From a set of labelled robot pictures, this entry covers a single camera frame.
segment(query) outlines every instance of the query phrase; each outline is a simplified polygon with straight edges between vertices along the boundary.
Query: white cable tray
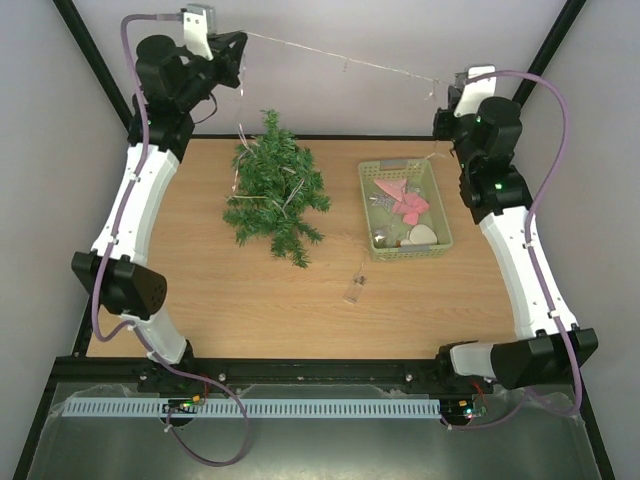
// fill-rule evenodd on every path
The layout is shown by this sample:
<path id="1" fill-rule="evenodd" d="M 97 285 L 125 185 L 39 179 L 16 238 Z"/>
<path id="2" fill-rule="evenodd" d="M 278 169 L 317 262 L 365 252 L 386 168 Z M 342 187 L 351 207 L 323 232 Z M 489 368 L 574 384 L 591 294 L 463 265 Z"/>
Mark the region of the white cable tray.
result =
<path id="1" fill-rule="evenodd" d="M 166 414 L 168 402 L 164 398 L 74 397 L 67 400 L 62 416 L 156 418 Z M 440 418 L 440 402 L 427 399 L 243 399 L 242 403 L 251 418 Z M 233 400 L 216 398 L 173 416 L 239 418 L 241 414 Z"/>

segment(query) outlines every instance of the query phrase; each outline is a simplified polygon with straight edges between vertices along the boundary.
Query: small christmas tree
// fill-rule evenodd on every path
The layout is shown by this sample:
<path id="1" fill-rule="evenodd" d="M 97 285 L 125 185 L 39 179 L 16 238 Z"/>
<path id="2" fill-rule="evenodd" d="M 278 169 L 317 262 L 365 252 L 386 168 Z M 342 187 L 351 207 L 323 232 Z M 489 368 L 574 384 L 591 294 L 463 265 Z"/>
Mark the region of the small christmas tree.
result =
<path id="1" fill-rule="evenodd" d="M 324 182 L 311 151 L 298 147 L 293 133 L 278 126 L 276 111 L 264 113 L 267 133 L 236 148 L 235 191 L 222 218 L 236 229 L 240 246 L 254 236 L 272 236 L 274 256 L 306 268 L 309 257 L 300 237 L 316 244 L 324 236 L 302 214 L 307 207 L 326 212 L 331 201 L 322 193 Z"/>

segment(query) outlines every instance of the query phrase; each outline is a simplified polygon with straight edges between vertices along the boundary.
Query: wooden table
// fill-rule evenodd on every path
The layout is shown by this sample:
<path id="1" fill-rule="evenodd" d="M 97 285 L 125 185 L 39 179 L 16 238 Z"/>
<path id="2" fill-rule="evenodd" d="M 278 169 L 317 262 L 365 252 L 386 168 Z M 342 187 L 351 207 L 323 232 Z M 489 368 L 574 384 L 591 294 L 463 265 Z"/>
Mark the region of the wooden table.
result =
<path id="1" fill-rule="evenodd" d="M 150 247 L 150 268 L 169 283 L 174 323 L 198 357 L 432 358 L 441 345 L 515 338 L 504 282 L 489 245 L 458 193 L 450 145 L 414 141 L 302 141 L 316 156 L 333 201 L 306 218 L 326 235 L 303 270 L 275 260 L 269 240 L 240 248 L 222 221 L 233 174 L 234 140 L 193 140 L 165 195 Z M 454 238 L 441 258 L 372 262 L 357 165 L 385 158 L 431 159 Z M 343 295 L 361 268 L 356 305 Z M 101 313 L 103 331 L 117 320 Z M 142 356 L 130 332 L 88 355 Z"/>

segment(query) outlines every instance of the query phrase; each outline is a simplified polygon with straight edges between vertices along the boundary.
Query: black metal frame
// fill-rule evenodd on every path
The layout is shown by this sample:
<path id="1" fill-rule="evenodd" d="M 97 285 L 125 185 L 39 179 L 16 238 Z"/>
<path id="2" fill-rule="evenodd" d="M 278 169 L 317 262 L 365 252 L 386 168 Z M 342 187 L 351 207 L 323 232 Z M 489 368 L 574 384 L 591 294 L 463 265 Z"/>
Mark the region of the black metal frame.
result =
<path id="1" fill-rule="evenodd" d="M 549 64 L 553 54 L 568 32 L 586 0 L 568 0 L 554 23 L 531 65 L 532 73 L 541 74 Z M 116 113 L 128 128 L 131 111 L 118 89 L 108 67 L 93 42 L 72 0 L 53 0 L 70 32 L 87 58 L 98 81 L 111 101 Z M 533 84 L 522 82 L 513 100 L 524 105 L 533 90 Z M 237 138 L 236 135 L 195 135 L 194 138 Z M 302 135 L 301 139 L 327 140 L 432 140 L 432 137 L 412 136 L 326 136 Z M 153 364 L 143 358 L 87 358 L 91 340 L 90 306 L 87 303 L 81 325 L 73 346 L 72 354 L 56 359 L 46 384 L 33 424 L 29 431 L 20 457 L 14 480 L 26 479 L 35 455 L 40 434 L 45 425 L 56 387 L 59 383 L 138 383 L 149 388 L 144 382 L 153 375 Z M 443 404 L 455 405 L 460 399 L 467 399 L 474 390 L 468 383 L 447 385 L 446 389 L 438 381 L 439 365 L 436 360 L 246 360 L 246 359 L 206 359 L 196 358 L 194 368 L 209 376 L 218 377 L 223 373 L 229 385 L 255 383 L 298 383 L 298 384 L 350 384 L 376 385 L 383 389 L 397 388 L 409 393 L 427 393 L 439 398 Z M 598 424 L 586 390 L 581 414 L 591 442 L 596 462 L 603 479 L 614 479 L 613 470 L 607 456 Z"/>

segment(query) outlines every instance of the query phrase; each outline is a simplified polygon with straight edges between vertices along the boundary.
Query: black corner post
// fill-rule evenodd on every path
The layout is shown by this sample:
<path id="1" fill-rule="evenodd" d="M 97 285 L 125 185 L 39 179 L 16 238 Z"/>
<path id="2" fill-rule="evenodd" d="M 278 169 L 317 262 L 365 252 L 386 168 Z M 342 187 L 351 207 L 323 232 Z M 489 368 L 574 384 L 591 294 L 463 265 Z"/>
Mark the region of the black corner post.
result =
<path id="1" fill-rule="evenodd" d="M 64 23 L 67 24 L 67 28 L 80 47 L 82 54 L 87 59 L 87 62 L 89 62 L 91 70 L 93 70 L 104 92 L 107 94 L 124 128 L 128 129 L 131 119 L 133 118 L 131 110 L 122 96 L 122 92 L 120 92 L 116 81 L 113 79 L 109 67 L 107 67 L 107 64 L 104 62 L 100 50 L 98 50 L 98 47 L 93 41 L 76 6 L 72 0 L 53 0 L 53 3 L 58 9 L 58 12 L 60 12 Z"/>
<path id="2" fill-rule="evenodd" d="M 547 34 L 547 38 L 545 38 L 540 50 L 536 54 L 531 66 L 529 67 L 529 73 L 534 73 L 536 75 L 542 75 L 544 70 L 547 68 L 547 65 L 551 62 L 551 59 L 555 55 L 558 47 L 564 40 L 564 37 L 567 35 L 567 32 L 573 25 L 573 22 L 578 17 L 578 14 L 582 10 L 584 4 L 587 3 L 587 0 L 567 0 L 556 18 L 553 27 L 549 30 Z M 520 82 L 520 86 L 513 96 L 513 101 L 519 104 L 521 107 L 524 106 L 525 102 L 533 92 L 533 88 L 536 86 L 535 82 L 531 80 L 523 80 Z"/>

